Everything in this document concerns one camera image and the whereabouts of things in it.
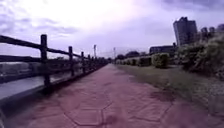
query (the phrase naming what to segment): bush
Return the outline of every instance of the bush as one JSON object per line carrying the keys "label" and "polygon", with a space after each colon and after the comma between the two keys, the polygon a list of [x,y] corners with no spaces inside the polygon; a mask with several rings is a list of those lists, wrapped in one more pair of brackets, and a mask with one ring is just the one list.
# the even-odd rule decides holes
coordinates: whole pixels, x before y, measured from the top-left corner
{"label": "bush", "polygon": [[183,68],[224,80],[224,36],[182,47],[179,50]]}
{"label": "bush", "polygon": [[138,63],[139,66],[143,67],[143,66],[150,66],[151,65],[151,57],[148,56],[148,57],[141,57],[139,59],[139,63]]}
{"label": "bush", "polygon": [[169,62],[168,53],[157,53],[152,55],[152,65],[156,68],[167,68]]}
{"label": "bush", "polygon": [[131,65],[136,66],[137,65],[137,60],[136,59],[131,59]]}

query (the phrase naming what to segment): paved walkway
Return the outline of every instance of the paved walkway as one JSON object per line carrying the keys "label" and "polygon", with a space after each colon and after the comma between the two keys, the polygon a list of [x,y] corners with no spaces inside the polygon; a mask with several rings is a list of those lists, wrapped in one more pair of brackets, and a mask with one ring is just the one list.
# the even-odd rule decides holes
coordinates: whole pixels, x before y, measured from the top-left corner
{"label": "paved walkway", "polygon": [[224,128],[218,118],[113,65],[10,120],[15,128]]}

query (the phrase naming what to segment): building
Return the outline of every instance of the building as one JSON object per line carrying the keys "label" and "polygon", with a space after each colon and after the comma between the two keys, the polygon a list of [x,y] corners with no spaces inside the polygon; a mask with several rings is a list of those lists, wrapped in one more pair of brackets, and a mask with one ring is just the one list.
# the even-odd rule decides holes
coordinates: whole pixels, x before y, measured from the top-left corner
{"label": "building", "polygon": [[173,23],[177,46],[194,43],[197,40],[197,26],[195,21],[181,17]]}
{"label": "building", "polygon": [[149,50],[150,55],[153,55],[155,53],[169,53],[170,56],[174,56],[175,52],[176,47],[174,45],[154,46]]}

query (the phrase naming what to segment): tall building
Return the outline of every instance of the tall building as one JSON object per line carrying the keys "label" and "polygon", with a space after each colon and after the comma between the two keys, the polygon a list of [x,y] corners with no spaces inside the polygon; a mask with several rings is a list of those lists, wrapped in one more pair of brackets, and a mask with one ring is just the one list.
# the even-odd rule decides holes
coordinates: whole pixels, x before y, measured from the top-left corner
{"label": "tall building", "polygon": [[179,21],[173,23],[177,45],[190,44],[197,40],[197,25],[194,20],[181,17]]}

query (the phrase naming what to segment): wooden fence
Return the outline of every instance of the wooden fence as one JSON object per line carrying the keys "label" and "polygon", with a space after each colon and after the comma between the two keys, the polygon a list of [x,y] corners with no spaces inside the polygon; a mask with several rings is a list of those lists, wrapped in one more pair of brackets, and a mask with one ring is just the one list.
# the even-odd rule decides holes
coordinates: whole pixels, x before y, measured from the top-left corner
{"label": "wooden fence", "polygon": [[[81,55],[74,54],[73,48],[70,46],[68,51],[61,51],[52,48],[48,48],[47,46],[47,35],[42,34],[40,36],[40,44],[31,43],[28,41],[23,41],[19,39],[14,39],[7,36],[0,35],[0,43],[18,45],[29,47],[33,49],[40,50],[40,58],[30,57],[30,56],[11,56],[11,55],[0,55],[0,62],[34,62],[40,63],[40,69],[38,73],[33,73],[32,75],[18,75],[16,78],[9,79],[0,79],[0,82],[9,82],[14,81],[16,79],[22,79],[33,76],[43,76],[44,77],[44,85],[51,85],[50,76],[63,72],[70,72],[71,78],[78,77],[79,75],[83,75],[89,72],[92,72],[104,65],[107,64],[105,59],[102,58],[94,58],[88,55],[84,56],[84,52],[81,52]],[[48,52],[50,53],[58,53],[62,55],[67,55],[69,59],[50,59],[48,58]]]}

